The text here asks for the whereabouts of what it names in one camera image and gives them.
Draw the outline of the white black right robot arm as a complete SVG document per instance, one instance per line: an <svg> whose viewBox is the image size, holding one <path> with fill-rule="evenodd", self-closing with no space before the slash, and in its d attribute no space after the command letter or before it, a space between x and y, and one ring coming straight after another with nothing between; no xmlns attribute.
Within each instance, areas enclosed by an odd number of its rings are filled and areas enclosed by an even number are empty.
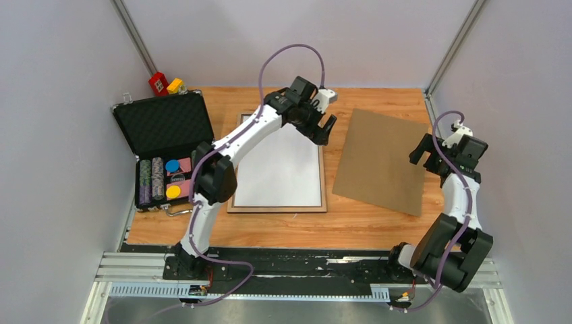
<svg viewBox="0 0 572 324"><path fill-rule="evenodd" d="M402 242L391 249L385 263L389 279L403 282L417 273L456 292L468 287L494 242L482 230L476 208L481 184L476 166L487 149L486 142L467 134L451 146L441 138L425 134L409 154L414 165L424 153L429 154L423 166L440 176L445 203L443 212L418 245Z"/></svg>

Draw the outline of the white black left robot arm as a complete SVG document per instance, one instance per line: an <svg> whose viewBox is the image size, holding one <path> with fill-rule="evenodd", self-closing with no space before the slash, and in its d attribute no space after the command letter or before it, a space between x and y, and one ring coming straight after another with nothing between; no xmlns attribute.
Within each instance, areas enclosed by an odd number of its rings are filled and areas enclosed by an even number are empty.
<svg viewBox="0 0 572 324"><path fill-rule="evenodd" d="M265 95L246 122L226 137L203 142L195 153L190 183L192 215L184 237L175 246L177 273L198 279L206 272L206 253L219 209L237 189L238 163L267 136L291 124L318 146L328 144L337 120L331 115L320 125L326 109L338 94L298 76L291 86Z"/></svg>

